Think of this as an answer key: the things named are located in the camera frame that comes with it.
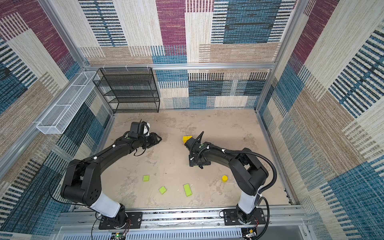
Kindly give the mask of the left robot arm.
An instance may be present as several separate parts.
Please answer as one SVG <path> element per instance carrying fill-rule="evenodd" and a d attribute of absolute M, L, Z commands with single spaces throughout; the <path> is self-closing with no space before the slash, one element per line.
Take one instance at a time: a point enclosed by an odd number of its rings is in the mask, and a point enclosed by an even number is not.
<path fill-rule="evenodd" d="M 72 204 L 86 206 L 101 214 L 105 229 L 121 229 L 127 225 L 126 208 L 102 191 L 102 173 L 124 156 L 138 148 L 149 149 L 162 141 L 156 133 L 129 138 L 122 136 L 115 142 L 83 160 L 72 160 L 65 169 L 60 196 Z"/>

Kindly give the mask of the yellow cube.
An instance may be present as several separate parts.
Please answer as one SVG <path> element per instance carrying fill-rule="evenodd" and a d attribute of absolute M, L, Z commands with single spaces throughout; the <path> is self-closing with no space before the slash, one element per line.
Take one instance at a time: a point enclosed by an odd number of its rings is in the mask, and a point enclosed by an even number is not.
<path fill-rule="evenodd" d="M 185 144 L 192 136 L 183 136 L 183 143 Z"/>

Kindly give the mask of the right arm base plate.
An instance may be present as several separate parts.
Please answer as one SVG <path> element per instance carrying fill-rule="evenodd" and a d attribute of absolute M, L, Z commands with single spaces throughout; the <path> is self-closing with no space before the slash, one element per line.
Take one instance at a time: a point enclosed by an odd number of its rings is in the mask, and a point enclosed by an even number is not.
<path fill-rule="evenodd" d="M 255 208 L 251 213 L 246 214 L 240 208 L 224 209 L 219 212 L 219 216 L 224 219 L 226 226 L 235 225 L 264 225 L 266 224 L 266 214 L 261 208 Z"/>

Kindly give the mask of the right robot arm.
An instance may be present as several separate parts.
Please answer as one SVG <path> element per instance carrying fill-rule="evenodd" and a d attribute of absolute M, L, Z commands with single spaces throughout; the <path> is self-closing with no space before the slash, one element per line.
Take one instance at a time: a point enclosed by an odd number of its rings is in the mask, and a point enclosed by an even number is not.
<path fill-rule="evenodd" d="M 184 143 L 189 151 L 190 167 L 203 169 L 212 162 L 228 167 L 241 189 L 236 206 L 237 218 L 241 224 L 249 224 L 260 204 L 262 193 L 271 188 L 277 180 L 275 165 L 265 156 L 250 149 L 228 150 L 212 143 L 190 138 Z"/>

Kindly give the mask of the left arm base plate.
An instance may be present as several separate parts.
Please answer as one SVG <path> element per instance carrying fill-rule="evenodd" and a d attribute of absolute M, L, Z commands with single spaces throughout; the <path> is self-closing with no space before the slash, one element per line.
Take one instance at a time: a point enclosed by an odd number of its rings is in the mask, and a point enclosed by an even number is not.
<path fill-rule="evenodd" d="M 139 229 L 142 224 L 143 212 L 126 212 L 117 214 L 115 218 L 102 216 L 99 230 L 128 230 Z"/>

